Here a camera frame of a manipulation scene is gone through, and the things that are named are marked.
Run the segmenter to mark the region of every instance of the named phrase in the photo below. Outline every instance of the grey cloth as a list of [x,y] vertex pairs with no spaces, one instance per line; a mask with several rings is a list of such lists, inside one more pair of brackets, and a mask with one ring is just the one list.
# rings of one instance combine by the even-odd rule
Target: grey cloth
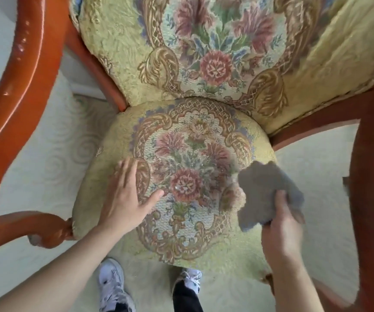
[[240,171],[239,186],[246,194],[246,203],[238,211],[239,226],[243,232],[257,223],[267,224],[275,217],[275,192],[283,189],[288,194],[291,211],[301,212],[304,195],[295,183],[274,163],[254,161]]

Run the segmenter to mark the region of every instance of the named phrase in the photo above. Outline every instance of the hand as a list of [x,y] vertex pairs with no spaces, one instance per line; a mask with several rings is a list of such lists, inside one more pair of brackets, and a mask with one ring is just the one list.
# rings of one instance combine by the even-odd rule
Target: hand
[[270,225],[262,228],[262,249],[273,273],[281,270],[297,270],[303,266],[303,216],[296,215],[288,207],[286,192],[275,193],[276,215]]
[[136,192],[138,161],[127,157],[117,165],[111,176],[98,227],[124,235],[136,228],[162,197],[163,190],[154,191],[142,205]]

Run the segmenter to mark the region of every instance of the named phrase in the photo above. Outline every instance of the upholstered seat cushion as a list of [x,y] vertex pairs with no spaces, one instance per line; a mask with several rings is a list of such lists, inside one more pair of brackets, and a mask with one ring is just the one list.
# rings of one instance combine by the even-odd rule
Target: upholstered seat cushion
[[374,84],[374,0],[75,0],[132,106],[203,96],[268,135]]
[[165,196],[119,242],[122,252],[244,277],[259,278],[269,269],[261,227],[241,232],[236,214],[245,202],[238,171],[253,160],[276,160],[252,118],[204,98],[145,103],[117,115],[80,187],[76,238],[97,224],[108,176],[126,156],[139,160],[139,199],[158,188]]

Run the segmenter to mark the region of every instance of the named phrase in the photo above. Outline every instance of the wooden chair frame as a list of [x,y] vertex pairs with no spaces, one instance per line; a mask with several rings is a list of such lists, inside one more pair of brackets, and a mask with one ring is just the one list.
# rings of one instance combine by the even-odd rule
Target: wooden chair frame
[[[123,94],[84,46],[72,25],[68,0],[18,0],[12,52],[0,80],[0,183],[44,112],[67,45],[97,79],[108,101],[127,108]],[[350,208],[359,254],[360,289],[345,303],[315,282],[325,310],[374,312],[374,87],[332,104],[271,137],[274,150],[311,134],[360,121],[349,178]],[[21,236],[51,248],[73,239],[71,221],[24,211],[0,216],[0,246]]]

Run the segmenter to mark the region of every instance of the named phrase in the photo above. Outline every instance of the shoe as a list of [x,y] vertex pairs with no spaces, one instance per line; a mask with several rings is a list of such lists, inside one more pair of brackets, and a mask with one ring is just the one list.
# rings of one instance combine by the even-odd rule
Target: shoe
[[178,276],[177,280],[175,281],[175,285],[178,284],[180,281],[184,281],[184,285],[193,290],[196,294],[199,294],[200,291],[200,279],[203,276],[203,273],[200,270],[192,269],[192,268],[183,268],[181,274]]
[[116,304],[125,304],[128,312],[136,312],[132,298],[123,290],[123,269],[114,259],[107,258],[99,266],[100,312],[114,311]]

